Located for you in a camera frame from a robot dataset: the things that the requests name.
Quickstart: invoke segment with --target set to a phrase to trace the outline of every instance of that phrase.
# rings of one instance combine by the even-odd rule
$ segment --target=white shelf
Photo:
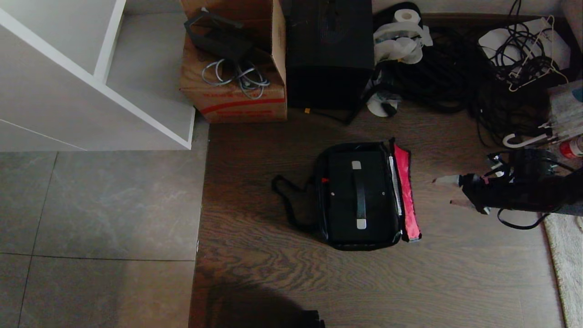
[[[195,112],[178,90],[185,21],[183,13],[124,16],[106,83],[190,143]]]
[[[0,24],[0,119],[87,150],[190,149],[1,9]]]
[[[0,0],[0,9],[93,74],[119,1]]]
[[[107,26],[106,35],[103,38],[99,58],[95,65],[95,71],[93,72],[93,76],[103,83],[107,82],[115,45],[117,44],[117,38],[120,36],[125,4],[126,0],[117,0],[115,2],[109,25]]]

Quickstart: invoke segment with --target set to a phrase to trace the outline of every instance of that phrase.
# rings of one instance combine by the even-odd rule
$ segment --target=black speaker
[[[288,105],[355,110],[374,70],[371,0],[294,0],[287,23]]]

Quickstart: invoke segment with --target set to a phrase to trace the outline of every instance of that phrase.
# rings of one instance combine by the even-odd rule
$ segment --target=gray cable
[[[211,62],[205,68],[203,68],[202,72],[201,72],[203,81],[205,81],[206,83],[213,85],[213,86],[221,86],[221,85],[227,85],[234,80],[238,80],[239,88],[241,88],[241,91],[243,91],[243,93],[249,99],[259,99],[259,98],[261,98],[261,96],[263,96],[263,91],[264,91],[266,86],[269,86],[270,82],[269,82],[269,80],[267,80],[267,78],[265,78],[261,74],[261,72],[257,69],[257,67],[252,62],[247,61],[250,67],[248,69],[246,69],[245,71],[243,71],[241,65],[238,64],[236,66],[235,74],[233,74],[233,76],[231,76],[231,78],[223,80],[223,78],[219,74],[219,67],[224,61],[225,61],[225,59],[223,58],[221,60]],[[218,82],[209,81],[205,77],[206,70],[213,67],[213,66],[215,67],[215,76],[219,80]],[[258,81],[249,78],[248,75],[252,72],[255,72],[255,74],[259,78]],[[259,95],[257,97],[253,97],[249,94],[250,90],[253,91],[253,90],[257,90],[257,89],[261,90],[261,92],[259,93]]]

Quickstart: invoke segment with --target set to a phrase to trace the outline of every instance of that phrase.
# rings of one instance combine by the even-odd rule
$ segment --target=wood grain
[[[276,174],[303,184],[326,147],[393,136],[413,154],[419,243],[340,252],[288,225]],[[449,205],[461,191],[431,184],[485,172],[491,151],[466,113],[411,103],[389,119],[364,110],[348,127],[295,109],[286,123],[212,125],[191,326],[285,327],[278,308],[317,309],[327,327],[561,327],[543,231]],[[307,197],[293,195],[300,218]]]

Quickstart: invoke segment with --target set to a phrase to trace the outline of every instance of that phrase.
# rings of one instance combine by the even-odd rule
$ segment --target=toilet paper roll
[[[399,9],[395,12],[395,17],[393,18],[393,22],[410,22],[419,24],[420,21],[421,17],[419,17],[419,14],[413,9]]]

